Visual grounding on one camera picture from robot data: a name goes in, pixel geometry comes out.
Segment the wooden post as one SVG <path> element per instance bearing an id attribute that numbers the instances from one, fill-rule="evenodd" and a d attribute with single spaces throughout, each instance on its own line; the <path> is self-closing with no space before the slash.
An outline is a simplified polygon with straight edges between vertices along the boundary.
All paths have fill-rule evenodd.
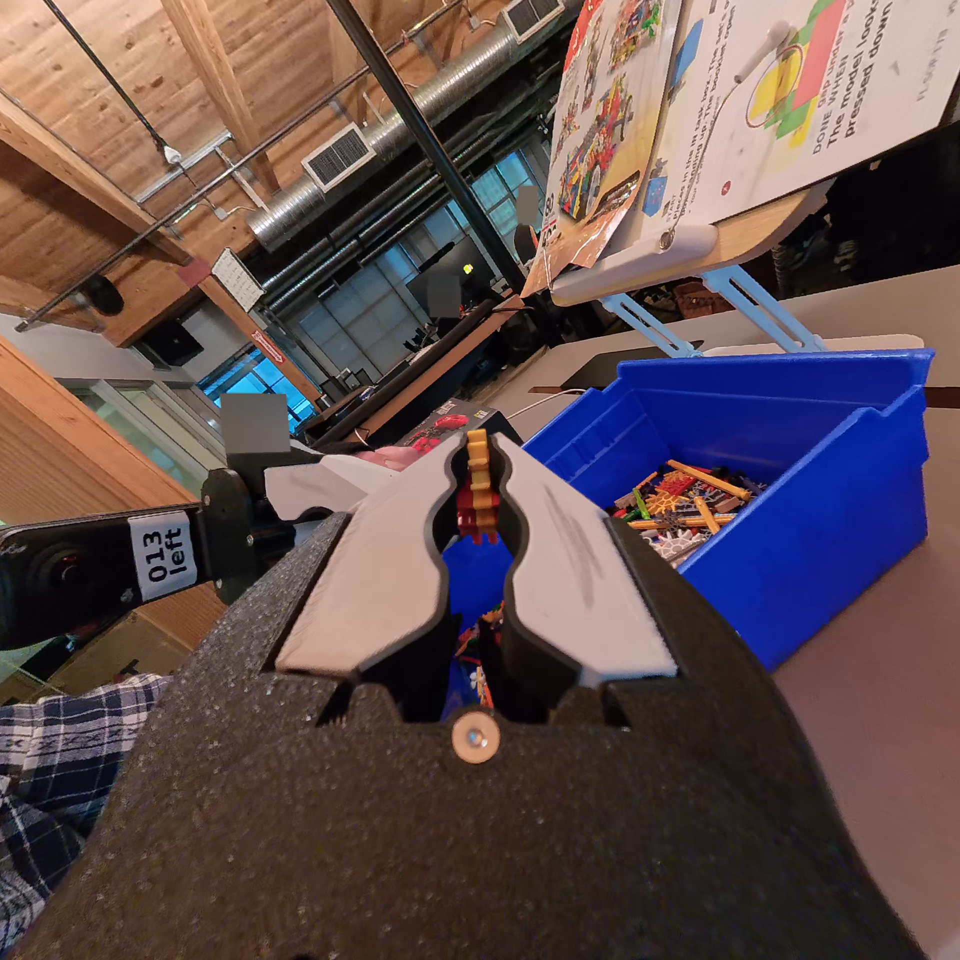
<path id="1" fill-rule="evenodd" d="M 5 339 L 1 453 L 1 516 L 12 526 L 170 512 L 197 502 Z"/>

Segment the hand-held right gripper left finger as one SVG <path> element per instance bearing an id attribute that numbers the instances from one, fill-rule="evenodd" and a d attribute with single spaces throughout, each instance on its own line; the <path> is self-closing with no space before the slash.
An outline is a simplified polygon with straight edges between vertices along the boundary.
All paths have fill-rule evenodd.
<path id="1" fill-rule="evenodd" d="M 447 676 L 457 628 L 443 553 L 459 538 L 466 440 L 448 435 L 354 509 L 275 657 L 277 672 Z"/>

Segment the black box with red print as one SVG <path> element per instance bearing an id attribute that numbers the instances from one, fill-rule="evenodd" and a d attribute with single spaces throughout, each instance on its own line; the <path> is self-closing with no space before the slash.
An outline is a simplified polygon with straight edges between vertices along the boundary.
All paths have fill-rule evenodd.
<path id="1" fill-rule="evenodd" d="M 475 404 L 451 398 L 433 410 L 402 438 L 391 443 L 402 449 L 413 449 L 425 455 L 435 449 L 450 433 L 483 429 L 488 435 L 503 434 L 518 445 L 522 438 L 508 418 L 489 404 Z"/>

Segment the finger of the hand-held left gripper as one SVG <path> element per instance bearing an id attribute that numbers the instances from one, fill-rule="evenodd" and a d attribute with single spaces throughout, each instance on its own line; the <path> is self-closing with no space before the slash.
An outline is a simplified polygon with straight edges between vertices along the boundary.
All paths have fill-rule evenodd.
<path id="1" fill-rule="evenodd" d="M 351 510 L 413 464 L 413 452 L 323 454 L 318 462 L 266 468 L 266 498 L 280 520 L 306 522 Z"/>

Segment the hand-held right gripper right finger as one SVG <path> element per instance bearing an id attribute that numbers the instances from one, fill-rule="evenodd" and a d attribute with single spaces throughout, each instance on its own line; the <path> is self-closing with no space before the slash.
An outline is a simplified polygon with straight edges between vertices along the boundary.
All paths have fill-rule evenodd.
<path id="1" fill-rule="evenodd" d="M 674 677 L 677 663 L 606 512 L 510 438 L 490 442 L 510 553 L 502 655 L 522 686 Z"/>

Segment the black metal pole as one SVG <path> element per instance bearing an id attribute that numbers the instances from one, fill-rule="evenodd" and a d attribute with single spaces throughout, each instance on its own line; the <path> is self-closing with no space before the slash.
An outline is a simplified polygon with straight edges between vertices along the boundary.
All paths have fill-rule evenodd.
<path id="1" fill-rule="evenodd" d="M 379 46 L 352 2 L 328 1 L 327 4 L 360 53 L 369 71 L 387 94 L 408 132 L 439 174 L 512 293 L 521 294 L 525 278 L 519 264 L 512 257 L 493 221 L 475 197 L 471 186 L 456 167 L 426 116 L 408 92 L 400 75 L 390 63 L 388 55 Z"/>

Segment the person's left forearm plaid sleeve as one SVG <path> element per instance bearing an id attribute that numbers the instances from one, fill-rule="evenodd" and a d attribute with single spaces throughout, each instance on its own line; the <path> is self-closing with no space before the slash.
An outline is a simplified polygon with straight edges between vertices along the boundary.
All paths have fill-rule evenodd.
<path id="1" fill-rule="evenodd" d="M 172 677 L 1 708 L 1 955 L 40 917 L 83 851 Z"/>

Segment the black computer monitor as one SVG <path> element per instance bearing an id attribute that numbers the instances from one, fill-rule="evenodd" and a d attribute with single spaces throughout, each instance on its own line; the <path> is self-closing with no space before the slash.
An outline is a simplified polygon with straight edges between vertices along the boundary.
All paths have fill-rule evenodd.
<path id="1" fill-rule="evenodd" d="M 457 258 L 444 258 L 421 275 L 427 316 L 433 320 L 458 318 L 463 305 L 462 265 Z"/>

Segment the red yellow toy construction piece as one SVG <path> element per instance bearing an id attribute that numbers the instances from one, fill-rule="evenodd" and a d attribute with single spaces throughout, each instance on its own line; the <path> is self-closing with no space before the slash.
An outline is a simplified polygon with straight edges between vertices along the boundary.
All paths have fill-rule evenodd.
<path id="1" fill-rule="evenodd" d="M 466 433 L 466 477 L 456 495 L 456 520 L 461 537 L 480 546 L 499 541 L 498 513 L 500 497 L 491 467 L 491 448 L 487 430 Z"/>

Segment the pile of colourful toy pieces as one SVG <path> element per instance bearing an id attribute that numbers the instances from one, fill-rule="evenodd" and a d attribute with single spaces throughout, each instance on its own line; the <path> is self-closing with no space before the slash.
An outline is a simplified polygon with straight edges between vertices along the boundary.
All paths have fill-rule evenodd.
<path id="1" fill-rule="evenodd" d="M 662 465 L 615 500 L 609 515 L 628 522 L 635 534 L 673 568 L 690 559 L 732 522 L 747 500 L 718 486 L 723 481 L 749 497 L 764 491 L 742 474 L 725 467 L 695 476 L 689 468 Z M 523 723 L 543 723 L 551 706 L 527 693 L 507 672 L 503 657 L 505 630 L 503 581 L 513 562 L 498 539 L 499 498 L 486 483 L 471 480 L 458 489 L 458 532 L 445 552 L 450 569 L 450 597 L 462 628 L 450 663 L 445 701 L 447 720 L 464 709 L 498 711 Z"/>

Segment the tilted board stand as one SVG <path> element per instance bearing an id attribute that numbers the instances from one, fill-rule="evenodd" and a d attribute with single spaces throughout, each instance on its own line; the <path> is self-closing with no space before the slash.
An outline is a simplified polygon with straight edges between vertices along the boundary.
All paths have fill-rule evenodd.
<path id="1" fill-rule="evenodd" d="M 823 340 L 807 330 L 742 264 L 770 251 L 824 204 L 830 177 L 718 224 L 642 225 L 630 213 L 605 252 L 588 269 L 565 272 L 551 282 L 557 306 L 599 302 L 673 358 L 702 353 L 671 326 L 656 319 L 630 292 L 661 283 L 699 278 L 787 354 L 823 353 Z"/>

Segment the silver ventilation duct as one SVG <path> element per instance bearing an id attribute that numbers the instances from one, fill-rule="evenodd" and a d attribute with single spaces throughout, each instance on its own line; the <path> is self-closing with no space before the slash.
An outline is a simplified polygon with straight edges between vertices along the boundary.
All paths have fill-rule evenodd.
<path id="1" fill-rule="evenodd" d="M 581 2 L 563 3 L 564 13 L 523 44 L 515 41 L 500 12 L 494 25 L 479 40 L 413 90 L 411 95 L 414 102 L 427 121 L 434 124 L 446 119 L 489 82 L 541 46 L 559 29 L 565 18 L 578 12 L 582 6 Z M 349 188 L 357 186 L 374 170 L 376 163 L 392 160 L 413 142 L 413 135 L 393 108 L 371 125 L 360 128 L 375 150 L 376 159 L 368 162 L 327 196 L 303 171 L 291 187 L 280 191 L 265 208 L 248 216 L 247 226 L 260 247 L 268 252 L 277 250 L 315 220 L 324 204 L 345 196 Z"/>

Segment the white instruction sheet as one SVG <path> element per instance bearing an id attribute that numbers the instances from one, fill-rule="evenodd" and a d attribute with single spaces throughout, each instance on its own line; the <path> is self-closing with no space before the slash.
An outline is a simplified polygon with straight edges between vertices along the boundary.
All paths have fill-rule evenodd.
<path id="1" fill-rule="evenodd" d="M 954 1 L 690 2 L 644 213 L 716 224 L 940 125 Z"/>

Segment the blue plastic bin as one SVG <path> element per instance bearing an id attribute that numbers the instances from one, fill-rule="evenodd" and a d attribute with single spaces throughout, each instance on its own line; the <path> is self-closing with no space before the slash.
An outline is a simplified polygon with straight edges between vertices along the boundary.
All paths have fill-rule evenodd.
<path id="1" fill-rule="evenodd" d="M 928 534 L 929 348 L 625 362 L 524 449 L 601 508 L 669 460 L 765 484 L 679 568 L 765 668 Z"/>

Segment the white air vent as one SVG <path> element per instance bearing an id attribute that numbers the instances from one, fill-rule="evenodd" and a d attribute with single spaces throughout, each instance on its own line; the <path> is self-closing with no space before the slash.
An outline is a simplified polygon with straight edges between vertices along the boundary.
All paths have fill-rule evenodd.
<path id="1" fill-rule="evenodd" d="M 530 41 L 566 10 L 564 1 L 511 1 L 501 16 L 517 44 Z"/>
<path id="2" fill-rule="evenodd" d="M 361 127 L 350 123 L 307 154 L 301 167 L 326 197 L 377 156 Z"/>

